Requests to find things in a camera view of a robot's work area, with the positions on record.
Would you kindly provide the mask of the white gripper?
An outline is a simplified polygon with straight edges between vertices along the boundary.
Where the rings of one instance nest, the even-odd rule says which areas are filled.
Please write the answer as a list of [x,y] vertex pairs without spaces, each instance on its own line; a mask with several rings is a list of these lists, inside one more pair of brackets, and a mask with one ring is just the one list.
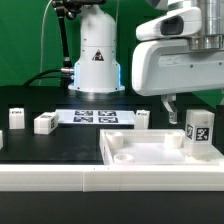
[[[136,28],[132,87],[162,95],[170,124],[178,110],[172,93],[224,87],[224,7],[182,7]],[[224,88],[220,106],[224,106]]]

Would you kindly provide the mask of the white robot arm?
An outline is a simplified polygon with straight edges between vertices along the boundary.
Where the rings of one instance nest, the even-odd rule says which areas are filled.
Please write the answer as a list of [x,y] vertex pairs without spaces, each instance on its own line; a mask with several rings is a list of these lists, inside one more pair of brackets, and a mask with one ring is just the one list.
[[[159,95],[177,122],[176,95],[224,88],[224,0],[145,0],[165,15],[139,25],[132,88]],[[96,5],[81,13],[81,52],[69,88],[89,99],[122,91],[115,21]]]

